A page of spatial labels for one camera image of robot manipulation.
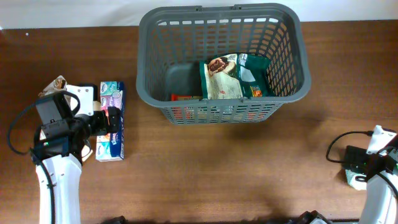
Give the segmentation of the blue tissue multipack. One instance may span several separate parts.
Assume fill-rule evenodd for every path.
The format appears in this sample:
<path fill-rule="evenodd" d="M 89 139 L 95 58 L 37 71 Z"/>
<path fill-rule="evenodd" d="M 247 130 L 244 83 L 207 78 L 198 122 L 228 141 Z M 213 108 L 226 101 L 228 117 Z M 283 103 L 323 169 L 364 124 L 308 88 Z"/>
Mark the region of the blue tissue multipack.
<path fill-rule="evenodd" d="M 119 128 L 116 133 L 108 133 L 96 138 L 95 157 L 100 162 L 121 161 L 124 159 L 124 111 L 126 88 L 123 82 L 106 81 L 100 84 L 101 109 L 110 116 L 109 107 L 120 109 Z"/>

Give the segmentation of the grey plastic basket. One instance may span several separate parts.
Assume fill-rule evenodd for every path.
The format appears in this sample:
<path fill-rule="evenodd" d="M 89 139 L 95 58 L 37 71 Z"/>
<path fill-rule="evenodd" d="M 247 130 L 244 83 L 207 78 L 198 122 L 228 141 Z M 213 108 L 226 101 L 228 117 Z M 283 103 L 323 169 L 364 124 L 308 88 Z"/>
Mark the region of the grey plastic basket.
<path fill-rule="evenodd" d="M 158 7 L 141 19 L 138 46 L 137 93 L 173 124 L 261 122 L 311 87 L 300 20 L 282 4 Z M 199 63 L 233 53 L 270 60 L 274 96 L 203 97 Z"/>

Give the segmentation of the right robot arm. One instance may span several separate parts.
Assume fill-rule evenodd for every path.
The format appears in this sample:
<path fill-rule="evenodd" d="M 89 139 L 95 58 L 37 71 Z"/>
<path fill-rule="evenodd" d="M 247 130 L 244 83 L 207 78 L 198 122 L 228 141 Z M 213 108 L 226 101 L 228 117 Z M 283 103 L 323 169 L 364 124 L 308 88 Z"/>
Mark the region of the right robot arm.
<path fill-rule="evenodd" d="M 351 181 L 366 190 L 366 201 L 358 223 L 397 223 L 397 148 L 386 146 L 373 153 L 348 146 L 345 169 L 354 171 Z"/>

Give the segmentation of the crumpled brown paper bag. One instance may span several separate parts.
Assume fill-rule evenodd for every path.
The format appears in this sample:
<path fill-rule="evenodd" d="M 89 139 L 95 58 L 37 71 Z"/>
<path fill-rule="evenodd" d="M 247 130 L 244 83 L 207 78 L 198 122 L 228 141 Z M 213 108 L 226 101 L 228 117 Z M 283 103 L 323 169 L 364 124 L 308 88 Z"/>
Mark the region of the crumpled brown paper bag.
<path fill-rule="evenodd" d="M 88 145 L 84 145 L 81 149 L 81 161 L 85 162 L 93 153 L 93 150 Z"/>
<path fill-rule="evenodd" d="M 44 97 L 45 95 L 49 95 L 51 93 L 55 93 L 58 91 L 66 91 L 66 85 L 70 85 L 67 83 L 66 79 L 63 76 L 58 76 L 54 79 L 50 84 L 48 84 L 40 93 L 39 98 Z M 98 100 L 98 87 L 91 83 L 84 83 L 75 86 L 92 86 L 94 88 L 94 102 L 93 102 L 93 109 L 94 111 L 101 110 L 101 104 Z"/>

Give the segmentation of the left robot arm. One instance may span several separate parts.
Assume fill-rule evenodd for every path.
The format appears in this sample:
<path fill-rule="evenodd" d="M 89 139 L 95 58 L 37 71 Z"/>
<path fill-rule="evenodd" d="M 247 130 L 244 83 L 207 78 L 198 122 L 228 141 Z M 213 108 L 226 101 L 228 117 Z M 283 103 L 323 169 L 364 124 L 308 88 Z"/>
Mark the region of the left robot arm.
<path fill-rule="evenodd" d="M 121 127 L 119 108 L 110 106 L 91 115 L 80 114 L 80 106 L 70 108 L 67 96 L 77 97 L 58 91 L 39 98 L 34 104 L 42 120 L 30 149 L 39 180 L 40 223 L 81 222 L 81 151 L 90 137 L 116 133 Z"/>

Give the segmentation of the small teal wipes packet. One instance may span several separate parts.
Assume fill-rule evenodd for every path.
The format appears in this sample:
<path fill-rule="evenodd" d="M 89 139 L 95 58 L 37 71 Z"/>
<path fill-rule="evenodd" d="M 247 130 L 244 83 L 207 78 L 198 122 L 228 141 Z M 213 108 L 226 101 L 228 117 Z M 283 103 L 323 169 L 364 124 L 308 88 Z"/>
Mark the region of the small teal wipes packet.
<path fill-rule="evenodd" d="M 361 173 L 345 170 L 347 183 L 356 190 L 366 190 L 366 176 Z"/>

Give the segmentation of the crumpled brown paper bag lower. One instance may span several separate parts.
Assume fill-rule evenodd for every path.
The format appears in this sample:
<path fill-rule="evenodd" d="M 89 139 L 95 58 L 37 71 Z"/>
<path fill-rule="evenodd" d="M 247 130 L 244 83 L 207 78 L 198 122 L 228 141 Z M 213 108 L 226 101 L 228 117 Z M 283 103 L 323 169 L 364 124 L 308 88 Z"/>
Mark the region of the crumpled brown paper bag lower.
<path fill-rule="evenodd" d="M 84 145 L 81 149 L 81 161 L 85 162 L 93 153 L 93 150 L 88 145 Z"/>

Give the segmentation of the crumpled brown paper bag upper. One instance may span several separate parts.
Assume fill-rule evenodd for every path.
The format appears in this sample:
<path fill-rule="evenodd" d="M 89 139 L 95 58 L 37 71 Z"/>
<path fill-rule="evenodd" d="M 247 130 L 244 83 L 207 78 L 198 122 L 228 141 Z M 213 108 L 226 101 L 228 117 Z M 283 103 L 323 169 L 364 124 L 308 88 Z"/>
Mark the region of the crumpled brown paper bag upper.
<path fill-rule="evenodd" d="M 58 76 L 54 79 L 50 84 L 48 84 L 40 93 L 39 98 L 44 97 L 45 95 L 49 95 L 51 93 L 55 93 L 58 91 L 66 91 L 66 85 L 70 85 L 67 83 L 66 79 L 63 76 Z M 93 102 L 93 109 L 94 111 L 101 110 L 101 104 L 98 100 L 98 87 L 91 83 L 84 83 L 75 86 L 92 86 L 94 88 L 94 102 Z"/>

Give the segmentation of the green food bag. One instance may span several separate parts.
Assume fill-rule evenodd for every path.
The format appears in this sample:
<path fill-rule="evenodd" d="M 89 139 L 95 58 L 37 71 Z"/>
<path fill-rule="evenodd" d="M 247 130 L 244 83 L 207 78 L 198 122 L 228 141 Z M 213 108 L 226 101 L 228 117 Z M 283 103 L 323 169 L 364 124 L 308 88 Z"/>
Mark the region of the green food bag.
<path fill-rule="evenodd" d="M 199 63 L 201 89 L 207 100 L 274 96 L 267 80 L 270 60 L 235 53 Z"/>

